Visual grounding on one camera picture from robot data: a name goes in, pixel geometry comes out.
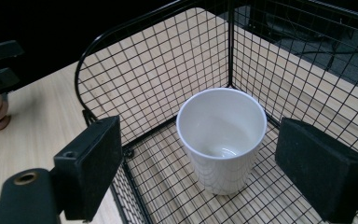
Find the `basket floor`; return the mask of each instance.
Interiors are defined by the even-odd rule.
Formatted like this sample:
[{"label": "basket floor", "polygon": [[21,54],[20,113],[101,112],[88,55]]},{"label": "basket floor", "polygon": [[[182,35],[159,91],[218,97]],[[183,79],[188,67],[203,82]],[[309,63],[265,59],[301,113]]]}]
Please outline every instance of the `basket floor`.
[{"label": "basket floor", "polygon": [[[323,223],[275,163],[277,140],[269,124],[246,188],[229,196],[198,185],[174,123],[138,144],[127,164],[154,223]],[[127,217],[137,213],[130,212]]]}]

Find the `cup rim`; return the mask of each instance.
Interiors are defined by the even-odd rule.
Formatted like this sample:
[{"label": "cup rim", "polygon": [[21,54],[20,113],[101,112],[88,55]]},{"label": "cup rim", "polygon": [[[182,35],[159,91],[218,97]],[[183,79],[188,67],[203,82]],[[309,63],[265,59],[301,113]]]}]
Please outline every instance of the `cup rim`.
[{"label": "cup rim", "polygon": [[[209,156],[209,155],[206,155],[206,154],[203,154],[203,153],[200,153],[199,151],[197,151],[196,149],[194,149],[193,147],[191,147],[188,142],[183,138],[182,134],[181,134],[181,129],[180,129],[180,124],[179,124],[179,118],[181,117],[182,115],[182,112],[183,112],[183,109],[186,107],[186,105],[191,102],[194,98],[202,95],[202,94],[205,94],[209,91],[232,91],[232,92],[236,92],[238,94],[241,94],[245,97],[247,97],[248,99],[250,99],[252,102],[255,103],[255,105],[259,108],[260,112],[262,113],[262,117],[263,117],[263,134],[258,138],[258,140],[256,141],[256,144],[254,144],[252,146],[252,148],[250,150],[247,150],[235,157],[215,157],[215,156]],[[185,145],[185,147],[187,147],[189,150],[191,150],[193,153],[196,153],[197,155],[201,156],[201,157],[204,157],[204,158],[208,158],[208,159],[213,159],[213,160],[220,160],[220,161],[226,161],[226,160],[232,160],[232,159],[235,159],[235,158],[238,158],[238,157],[241,157],[243,155],[246,155],[248,153],[251,153],[258,145],[260,145],[260,143],[263,141],[263,138],[266,134],[266,130],[267,130],[267,116],[266,116],[266,113],[264,111],[264,108],[260,105],[260,103],[257,102],[257,100],[252,97],[251,95],[245,93],[244,91],[239,91],[239,90],[236,90],[236,89],[231,89],[231,88],[224,88],[224,87],[219,87],[219,88],[213,88],[213,89],[207,89],[207,90],[204,90],[204,91],[200,91],[194,95],[192,95],[190,98],[188,98],[188,100],[185,101],[185,103],[180,107],[179,109],[179,112],[176,116],[176,131],[177,133],[179,134],[179,138],[180,140],[182,141],[182,143]]]}]

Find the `white cup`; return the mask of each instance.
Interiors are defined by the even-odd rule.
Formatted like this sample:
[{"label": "white cup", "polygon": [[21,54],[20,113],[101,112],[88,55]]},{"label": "white cup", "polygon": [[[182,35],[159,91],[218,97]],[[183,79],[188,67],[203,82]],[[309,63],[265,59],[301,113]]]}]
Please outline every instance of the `white cup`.
[{"label": "white cup", "polygon": [[215,88],[193,95],[181,106],[176,129],[201,186],[228,195],[245,187],[267,118],[252,96]]}]

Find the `wire mesh basket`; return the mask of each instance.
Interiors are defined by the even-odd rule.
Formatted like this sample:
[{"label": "wire mesh basket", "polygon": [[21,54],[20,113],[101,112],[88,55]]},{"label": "wire mesh basket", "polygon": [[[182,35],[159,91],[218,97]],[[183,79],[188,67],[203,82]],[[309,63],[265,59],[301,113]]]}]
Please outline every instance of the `wire mesh basket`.
[{"label": "wire mesh basket", "polygon": [[[98,37],[75,86],[87,122],[120,115],[126,159],[111,190],[124,222],[321,223],[274,152],[283,117],[358,151],[358,11],[177,1]],[[181,104],[217,87],[251,94],[268,115],[247,186],[229,196],[200,188],[175,129]]]}]

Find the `wooden table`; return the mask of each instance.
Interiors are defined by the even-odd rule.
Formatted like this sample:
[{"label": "wooden table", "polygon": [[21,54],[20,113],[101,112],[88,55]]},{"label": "wooden table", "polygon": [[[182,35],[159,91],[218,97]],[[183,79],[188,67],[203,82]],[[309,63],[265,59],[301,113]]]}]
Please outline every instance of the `wooden table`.
[{"label": "wooden table", "polygon": [[[12,175],[32,168],[54,167],[53,157],[86,129],[74,88],[76,64],[8,95],[11,122],[0,131],[0,193]],[[62,223],[67,221],[61,214]],[[119,223],[110,190],[92,223]]]}]

